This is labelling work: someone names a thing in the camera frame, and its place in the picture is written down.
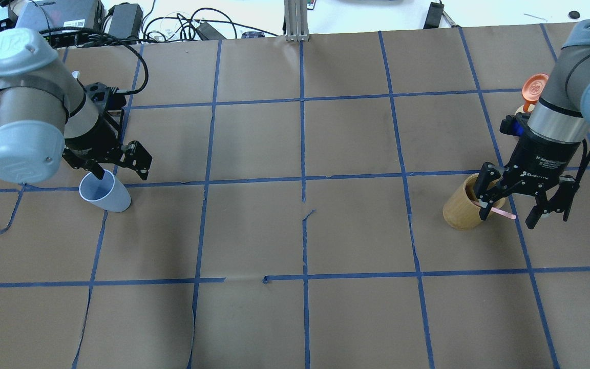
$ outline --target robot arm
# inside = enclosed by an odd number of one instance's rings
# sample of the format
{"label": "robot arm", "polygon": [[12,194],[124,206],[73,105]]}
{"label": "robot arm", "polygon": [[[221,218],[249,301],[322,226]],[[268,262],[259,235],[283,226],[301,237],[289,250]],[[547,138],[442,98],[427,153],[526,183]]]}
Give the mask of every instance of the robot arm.
{"label": "robot arm", "polygon": [[[517,114],[503,120],[502,133],[520,140],[504,168],[484,163],[475,183],[480,217],[485,220],[492,204],[510,194],[536,198],[526,219],[530,229],[541,216],[564,213],[567,220],[572,200],[580,187],[578,178],[562,175],[584,140],[590,125],[590,20],[578,23],[562,48],[550,79],[531,115]],[[588,164],[583,156],[580,167]],[[559,185],[555,195],[546,191]]]}
{"label": "robot arm", "polygon": [[108,113],[126,99],[102,84],[82,86],[58,52],[31,30],[0,33],[0,179],[37,183],[73,168],[103,176],[99,163],[135,170],[145,180],[152,156],[138,142],[122,145]]}

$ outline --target electronic device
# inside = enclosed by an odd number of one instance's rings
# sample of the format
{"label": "electronic device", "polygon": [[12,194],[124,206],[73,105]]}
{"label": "electronic device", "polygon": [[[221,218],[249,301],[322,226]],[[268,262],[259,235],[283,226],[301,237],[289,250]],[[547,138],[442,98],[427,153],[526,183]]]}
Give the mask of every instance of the electronic device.
{"label": "electronic device", "polygon": [[[100,0],[51,0],[28,3],[17,20],[17,28],[42,31],[48,28],[84,27],[101,31],[106,14]],[[45,34],[54,47],[67,47],[88,42],[87,31],[59,31]]]}
{"label": "electronic device", "polygon": [[119,39],[138,37],[142,23],[142,9],[138,4],[119,4],[113,8],[107,33]]}

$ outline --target wooden cup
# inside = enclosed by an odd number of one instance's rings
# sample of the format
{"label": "wooden cup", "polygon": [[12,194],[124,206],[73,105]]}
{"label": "wooden cup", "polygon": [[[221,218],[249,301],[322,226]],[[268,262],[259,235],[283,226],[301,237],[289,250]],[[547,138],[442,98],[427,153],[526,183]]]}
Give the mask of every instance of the wooden cup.
{"label": "wooden cup", "polygon": [[[443,218],[454,229],[465,231],[482,223],[482,219],[479,217],[481,208],[473,203],[473,201],[477,201],[475,191],[473,191],[477,176],[478,173],[475,173],[466,178],[443,206]],[[501,208],[504,202],[505,199],[501,198],[493,206]]]}

